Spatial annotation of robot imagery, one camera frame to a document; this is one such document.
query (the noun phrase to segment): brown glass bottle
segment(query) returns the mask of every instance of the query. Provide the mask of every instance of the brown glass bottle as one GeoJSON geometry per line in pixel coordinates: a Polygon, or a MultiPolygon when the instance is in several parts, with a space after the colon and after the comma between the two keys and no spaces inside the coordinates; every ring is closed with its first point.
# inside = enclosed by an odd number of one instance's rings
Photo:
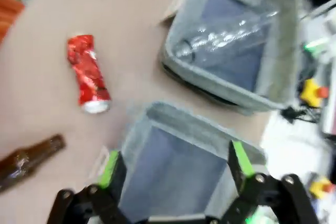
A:
{"type": "Polygon", "coordinates": [[[65,147],[61,135],[55,135],[27,148],[20,148],[0,161],[0,193],[30,176],[48,157],[65,147]]]}

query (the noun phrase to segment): beige tabletop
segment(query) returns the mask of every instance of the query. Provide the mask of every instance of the beige tabletop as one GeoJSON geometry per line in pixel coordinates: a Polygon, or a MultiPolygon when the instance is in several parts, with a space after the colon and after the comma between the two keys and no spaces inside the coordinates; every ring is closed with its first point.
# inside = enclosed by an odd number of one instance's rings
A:
{"type": "Polygon", "coordinates": [[[170,79],[157,55],[167,29],[159,20],[172,0],[30,0],[0,49],[0,157],[62,133],[67,149],[35,176],[0,195],[0,222],[45,223],[58,190],[80,190],[103,144],[116,145],[124,112],[165,100],[258,143],[268,114],[246,117],[214,105],[170,79]],[[69,34],[94,35],[113,103],[84,113],[66,59],[69,34]]]}

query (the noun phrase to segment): gray fabric bin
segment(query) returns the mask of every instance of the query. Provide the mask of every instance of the gray fabric bin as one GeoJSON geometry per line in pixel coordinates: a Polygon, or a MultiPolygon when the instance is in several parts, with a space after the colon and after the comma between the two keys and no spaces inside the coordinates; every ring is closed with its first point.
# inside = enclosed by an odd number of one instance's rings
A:
{"type": "Polygon", "coordinates": [[[151,104],[122,144],[127,176],[119,208],[132,223],[220,218],[238,196],[227,165],[231,141],[241,141],[250,162],[264,167],[263,151],[232,131],[167,103],[151,104]]]}
{"type": "MultiPolygon", "coordinates": [[[[205,70],[191,66],[176,58],[174,46],[181,40],[181,35],[190,27],[211,18],[240,15],[244,10],[238,5],[230,5],[223,0],[187,0],[180,8],[171,26],[161,54],[161,62],[182,80],[216,97],[227,100],[251,112],[282,109],[290,103],[295,94],[300,62],[298,46],[298,10],[296,0],[267,0],[279,10],[278,21],[269,31],[269,36],[262,50],[262,55],[255,60],[255,69],[249,78],[255,83],[243,83],[238,86],[205,70]]],[[[265,0],[237,0],[245,8],[256,8],[265,0]]],[[[247,65],[248,61],[237,64],[247,65]]]]}

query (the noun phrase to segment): yellow object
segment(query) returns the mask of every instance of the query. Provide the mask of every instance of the yellow object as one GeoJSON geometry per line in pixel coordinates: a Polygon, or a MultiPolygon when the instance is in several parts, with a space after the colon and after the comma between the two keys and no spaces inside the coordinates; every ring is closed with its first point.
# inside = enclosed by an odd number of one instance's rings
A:
{"type": "Polygon", "coordinates": [[[318,181],[311,184],[309,191],[316,198],[323,199],[329,193],[323,190],[325,185],[331,185],[331,182],[327,178],[321,177],[318,181]]]}
{"type": "Polygon", "coordinates": [[[309,106],[319,108],[322,101],[317,95],[319,88],[320,86],[318,86],[313,79],[306,80],[300,98],[307,102],[309,106]]]}

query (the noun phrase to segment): screw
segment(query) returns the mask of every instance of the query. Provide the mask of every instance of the screw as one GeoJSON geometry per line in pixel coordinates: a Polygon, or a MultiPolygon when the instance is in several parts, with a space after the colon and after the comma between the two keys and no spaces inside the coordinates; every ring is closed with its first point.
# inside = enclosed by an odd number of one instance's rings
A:
{"type": "Polygon", "coordinates": [[[65,192],[63,193],[63,198],[66,199],[66,198],[68,198],[68,197],[70,197],[70,192],[65,191],[65,192]]]}
{"type": "Polygon", "coordinates": [[[90,188],[90,193],[91,193],[91,194],[95,194],[97,191],[98,191],[98,189],[97,189],[97,187],[95,187],[95,186],[92,186],[92,187],[90,188]]]}
{"type": "Polygon", "coordinates": [[[285,181],[286,181],[287,183],[290,183],[291,185],[294,184],[294,180],[293,180],[293,178],[290,177],[290,176],[287,176],[287,177],[285,178],[285,181]]]}
{"type": "Polygon", "coordinates": [[[257,180],[258,182],[260,182],[260,183],[264,183],[264,182],[265,182],[264,177],[262,177],[260,174],[258,174],[258,175],[256,176],[256,180],[257,180]]]}

